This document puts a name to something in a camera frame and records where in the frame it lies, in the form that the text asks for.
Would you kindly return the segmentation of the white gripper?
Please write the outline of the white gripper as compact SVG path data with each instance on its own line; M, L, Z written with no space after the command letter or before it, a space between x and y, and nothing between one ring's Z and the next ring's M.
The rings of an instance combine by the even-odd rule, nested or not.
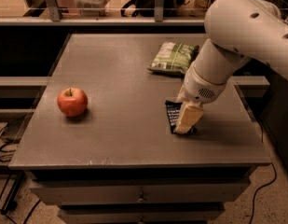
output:
M188 133L203 116L204 110L201 103L214 102L224 91L226 82L227 75L223 70L201 63L192 63L185 74L184 86L181 87L176 98L176 102L182 105L174 132Z

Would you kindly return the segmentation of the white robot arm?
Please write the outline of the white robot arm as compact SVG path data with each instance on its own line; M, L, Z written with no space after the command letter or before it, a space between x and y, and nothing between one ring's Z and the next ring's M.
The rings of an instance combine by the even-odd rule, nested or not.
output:
M204 18L208 36L185 73L177 97L181 109L176 133L188 133L202 106L215 101L229 78L251 59L269 65L288 80L288 24L264 0L216 0Z

